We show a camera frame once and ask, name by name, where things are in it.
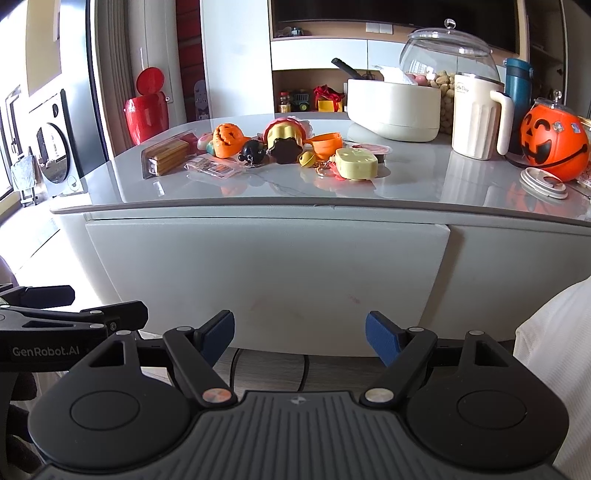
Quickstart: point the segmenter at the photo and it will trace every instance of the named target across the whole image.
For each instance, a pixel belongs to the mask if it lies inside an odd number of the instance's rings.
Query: red trash can
[[[135,86],[139,97],[125,102],[125,119],[131,140],[135,145],[168,130],[168,105],[161,91],[164,74],[156,67],[149,67],[138,75]]]

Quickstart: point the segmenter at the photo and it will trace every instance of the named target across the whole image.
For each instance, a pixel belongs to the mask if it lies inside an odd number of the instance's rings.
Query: television
[[[456,29],[490,46],[518,51],[516,0],[272,0],[277,24],[303,21],[357,21]]]

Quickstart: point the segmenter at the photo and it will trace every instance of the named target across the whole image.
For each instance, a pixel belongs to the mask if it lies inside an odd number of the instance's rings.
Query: washing machine door
[[[63,133],[53,124],[44,124],[37,130],[40,156],[37,160],[43,176],[52,183],[66,179],[70,152]]]

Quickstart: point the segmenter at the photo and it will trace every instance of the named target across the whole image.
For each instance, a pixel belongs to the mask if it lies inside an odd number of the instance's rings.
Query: red trash can lid
[[[156,67],[148,67],[138,75],[135,86],[140,95],[159,92],[164,85],[164,73]]]

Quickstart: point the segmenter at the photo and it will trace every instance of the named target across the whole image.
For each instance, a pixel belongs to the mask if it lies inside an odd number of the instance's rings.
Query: glossy tabletop
[[[299,164],[269,164],[219,180],[179,169],[174,173],[142,178],[141,151],[183,131],[211,132],[222,122],[237,124],[247,136],[264,131],[274,115],[254,115],[193,122],[172,128],[97,168],[83,181],[86,193],[52,201],[55,213],[88,212],[190,205],[350,205],[451,210],[491,215],[539,218],[591,226],[591,203],[568,187],[566,200],[554,200],[519,181],[521,169],[501,157],[478,161],[451,148],[451,137],[433,142],[395,142],[348,120],[346,114],[307,113],[314,134],[340,132],[344,139],[388,145],[392,153],[379,166],[372,181],[339,181],[320,177]]]

